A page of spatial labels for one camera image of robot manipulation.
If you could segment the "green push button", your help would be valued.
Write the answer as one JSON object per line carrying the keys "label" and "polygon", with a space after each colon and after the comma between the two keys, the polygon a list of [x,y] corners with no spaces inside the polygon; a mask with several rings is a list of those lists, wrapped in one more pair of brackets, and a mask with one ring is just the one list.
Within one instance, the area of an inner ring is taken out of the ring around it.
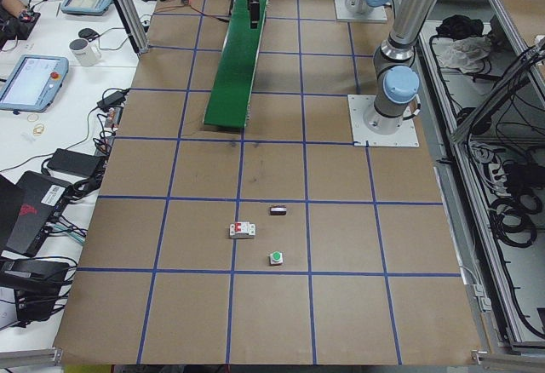
{"label": "green push button", "polygon": [[284,264],[284,255],[281,251],[273,251],[269,254],[269,264],[271,266],[280,266]]}

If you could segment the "black capacitor block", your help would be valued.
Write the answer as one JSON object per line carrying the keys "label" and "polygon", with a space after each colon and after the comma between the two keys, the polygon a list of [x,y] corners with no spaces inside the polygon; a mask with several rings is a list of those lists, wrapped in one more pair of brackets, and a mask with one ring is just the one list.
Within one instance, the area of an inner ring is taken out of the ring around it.
{"label": "black capacitor block", "polygon": [[288,208],[285,205],[272,205],[269,207],[269,214],[272,216],[287,215]]}

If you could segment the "blue teach pendant near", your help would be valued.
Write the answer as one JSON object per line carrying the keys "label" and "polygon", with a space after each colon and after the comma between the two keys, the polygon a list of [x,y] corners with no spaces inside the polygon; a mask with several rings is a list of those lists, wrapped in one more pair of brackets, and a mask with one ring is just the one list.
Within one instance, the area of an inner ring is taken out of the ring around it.
{"label": "blue teach pendant near", "polygon": [[65,57],[23,55],[1,88],[1,109],[43,112],[53,102],[69,72]]}

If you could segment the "black power brick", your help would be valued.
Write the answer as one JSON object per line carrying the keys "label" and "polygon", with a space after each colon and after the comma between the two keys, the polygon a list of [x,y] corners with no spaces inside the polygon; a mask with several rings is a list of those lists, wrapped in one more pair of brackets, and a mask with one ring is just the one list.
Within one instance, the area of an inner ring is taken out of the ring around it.
{"label": "black power brick", "polygon": [[106,158],[58,148],[47,162],[47,168],[53,171],[91,177],[104,167]]}

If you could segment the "white red circuit breaker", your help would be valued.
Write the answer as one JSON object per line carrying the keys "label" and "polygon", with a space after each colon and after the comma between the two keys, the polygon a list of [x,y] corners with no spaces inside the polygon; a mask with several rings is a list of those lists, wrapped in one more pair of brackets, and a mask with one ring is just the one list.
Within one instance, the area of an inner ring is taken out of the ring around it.
{"label": "white red circuit breaker", "polygon": [[256,235],[256,226],[248,221],[234,222],[229,226],[229,237],[231,239],[249,239]]}

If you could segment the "white mug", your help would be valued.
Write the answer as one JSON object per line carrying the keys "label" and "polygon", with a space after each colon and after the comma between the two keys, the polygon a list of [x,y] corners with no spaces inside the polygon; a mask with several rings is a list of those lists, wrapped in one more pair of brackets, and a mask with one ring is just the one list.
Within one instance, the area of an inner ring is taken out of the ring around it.
{"label": "white mug", "polygon": [[84,38],[71,41],[69,49],[81,66],[94,66],[100,62],[100,50]]}

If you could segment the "black docking station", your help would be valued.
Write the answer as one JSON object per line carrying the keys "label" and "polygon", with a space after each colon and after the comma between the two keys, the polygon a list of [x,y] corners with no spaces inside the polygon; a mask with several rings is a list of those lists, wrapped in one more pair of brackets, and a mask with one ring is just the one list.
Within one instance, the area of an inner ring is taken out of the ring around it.
{"label": "black docking station", "polygon": [[14,293],[17,327],[46,321],[55,313],[71,268],[63,261],[1,258],[1,287]]}

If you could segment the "black laptop red logo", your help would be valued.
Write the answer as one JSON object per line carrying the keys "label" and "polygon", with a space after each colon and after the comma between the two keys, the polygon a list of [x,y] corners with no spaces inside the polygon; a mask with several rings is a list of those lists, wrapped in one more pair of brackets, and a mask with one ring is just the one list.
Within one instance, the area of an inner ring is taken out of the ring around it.
{"label": "black laptop red logo", "polygon": [[25,195],[6,250],[35,256],[49,235],[48,223],[56,223],[67,206],[69,181],[27,170],[17,181]]}

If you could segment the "green conveyor belt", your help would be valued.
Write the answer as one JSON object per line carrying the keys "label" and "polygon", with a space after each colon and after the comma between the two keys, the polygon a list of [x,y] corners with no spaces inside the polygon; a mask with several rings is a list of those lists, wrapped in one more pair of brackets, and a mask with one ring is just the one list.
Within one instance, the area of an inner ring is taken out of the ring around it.
{"label": "green conveyor belt", "polygon": [[233,0],[204,124],[235,129],[245,127],[268,1],[260,0],[259,21],[252,29],[247,1]]}

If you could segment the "aluminium frame post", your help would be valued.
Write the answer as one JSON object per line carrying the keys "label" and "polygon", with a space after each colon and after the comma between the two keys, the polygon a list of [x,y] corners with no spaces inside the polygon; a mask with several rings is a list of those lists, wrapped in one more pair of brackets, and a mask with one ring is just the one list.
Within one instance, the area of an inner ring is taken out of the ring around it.
{"label": "aluminium frame post", "polygon": [[133,0],[113,0],[123,28],[127,33],[133,51],[138,55],[146,53],[149,49],[149,40],[141,24]]}

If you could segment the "white crumpled cloth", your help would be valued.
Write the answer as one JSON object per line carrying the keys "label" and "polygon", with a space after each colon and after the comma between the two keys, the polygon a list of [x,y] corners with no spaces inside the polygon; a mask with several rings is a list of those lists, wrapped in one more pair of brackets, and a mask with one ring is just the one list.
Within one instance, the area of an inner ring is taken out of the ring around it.
{"label": "white crumpled cloth", "polygon": [[438,55],[439,65],[458,69],[462,73],[478,72],[484,59],[491,53],[492,43],[488,37],[468,37],[447,45]]}

